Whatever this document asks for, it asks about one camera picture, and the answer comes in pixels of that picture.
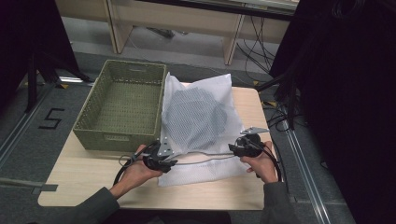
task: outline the sleeve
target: sleeve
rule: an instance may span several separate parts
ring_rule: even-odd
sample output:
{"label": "sleeve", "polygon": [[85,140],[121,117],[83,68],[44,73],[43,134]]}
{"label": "sleeve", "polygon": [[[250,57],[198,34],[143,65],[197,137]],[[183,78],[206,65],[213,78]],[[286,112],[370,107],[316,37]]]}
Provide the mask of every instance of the sleeve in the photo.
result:
{"label": "sleeve", "polygon": [[102,223],[111,214],[120,208],[117,200],[111,192],[102,188],[93,194],[89,199],[83,203],[69,209],[68,211],[54,217],[51,220],[46,220],[42,223],[56,223],[56,224],[96,224]]}
{"label": "sleeve", "polygon": [[286,185],[282,182],[264,185],[264,208],[261,224],[300,223],[291,206]]}

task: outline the human hand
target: human hand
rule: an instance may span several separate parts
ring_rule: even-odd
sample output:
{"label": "human hand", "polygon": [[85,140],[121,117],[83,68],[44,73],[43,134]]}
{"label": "human hand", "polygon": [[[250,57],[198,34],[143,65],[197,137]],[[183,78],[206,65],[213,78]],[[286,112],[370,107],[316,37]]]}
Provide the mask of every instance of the human hand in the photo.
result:
{"label": "human hand", "polygon": [[[264,143],[264,150],[270,154],[272,148],[272,142],[268,141]],[[250,165],[247,169],[248,173],[256,172],[260,176],[265,184],[277,182],[276,172],[274,163],[271,161],[270,157],[262,152],[258,157],[241,157],[241,162],[246,162]]]}
{"label": "human hand", "polygon": [[[141,151],[144,147],[145,145],[140,145],[136,152]],[[139,187],[151,178],[158,177],[163,174],[162,171],[149,169],[145,163],[141,161],[141,157],[138,159],[139,161],[132,163],[132,165],[124,171],[120,181],[110,189],[110,192],[116,199],[127,193],[129,190]]]}

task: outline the table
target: table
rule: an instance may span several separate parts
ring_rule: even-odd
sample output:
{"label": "table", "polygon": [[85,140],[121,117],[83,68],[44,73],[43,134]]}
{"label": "table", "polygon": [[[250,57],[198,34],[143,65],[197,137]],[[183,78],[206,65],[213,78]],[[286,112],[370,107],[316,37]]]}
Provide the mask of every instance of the table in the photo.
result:
{"label": "table", "polygon": [[[276,0],[288,2],[291,9],[281,8],[277,13],[271,13],[274,10],[268,8],[268,2],[274,1],[56,0],[64,17],[107,22],[115,53],[122,53],[134,26],[144,26],[222,36],[225,64],[232,62],[237,38],[257,38],[252,24],[258,30],[262,26],[265,42],[281,42],[298,3],[296,0]],[[245,15],[255,17],[251,20]],[[261,17],[267,18],[264,24]]]}
{"label": "table", "polygon": [[[258,93],[233,87],[235,108],[244,126],[267,128]],[[271,139],[260,134],[262,141]],[[56,191],[42,191],[42,206],[75,206],[102,187],[111,188],[119,158],[125,152],[85,150],[73,132],[64,144],[46,184],[59,185]],[[157,178],[131,190],[119,199],[122,208],[261,210],[262,182],[254,173],[214,182],[158,187]]]}

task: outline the white mesh laundry bag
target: white mesh laundry bag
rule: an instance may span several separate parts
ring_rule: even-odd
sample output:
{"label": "white mesh laundry bag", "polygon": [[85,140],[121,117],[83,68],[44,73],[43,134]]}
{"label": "white mesh laundry bag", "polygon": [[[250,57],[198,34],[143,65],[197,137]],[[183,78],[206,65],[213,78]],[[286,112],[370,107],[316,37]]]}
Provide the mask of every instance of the white mesh laundry bag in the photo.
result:
{"label": "white mesh laundry bag", "polygon": [[[162,139],[167,137],[172,157],[190,152],[230,154],[228,144],[244,129],[234,106],[231,75],[193,82],[187,87],[168,74],[162,112]],[[213,181],[246,172],[235,158],[191,164],[177,163],[160,177],[160,186]]]}

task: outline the green plastic basket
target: green plastic basket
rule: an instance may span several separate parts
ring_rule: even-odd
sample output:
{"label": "green plastic basket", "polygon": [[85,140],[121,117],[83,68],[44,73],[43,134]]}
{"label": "green plastic basket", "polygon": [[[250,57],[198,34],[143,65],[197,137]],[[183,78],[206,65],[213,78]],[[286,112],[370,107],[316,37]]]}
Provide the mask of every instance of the green plastic basket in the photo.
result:
{"label": "green plastic basket", "polygon": [[134,152],[160,137],[166,65],[107,60],[73,132],[89,150]]}

